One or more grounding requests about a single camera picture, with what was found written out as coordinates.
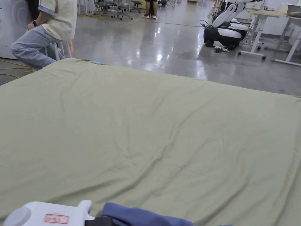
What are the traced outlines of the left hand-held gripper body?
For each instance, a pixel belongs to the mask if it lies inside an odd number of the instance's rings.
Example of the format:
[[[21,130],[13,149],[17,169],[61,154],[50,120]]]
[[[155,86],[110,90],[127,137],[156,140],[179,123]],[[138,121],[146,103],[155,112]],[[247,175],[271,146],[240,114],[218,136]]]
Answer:
[[[30,202],[16,209],[5,219],[4,226],[112,226],[110,217],[89,214],[92,202],[81,201],[78,206],[46,202]]]

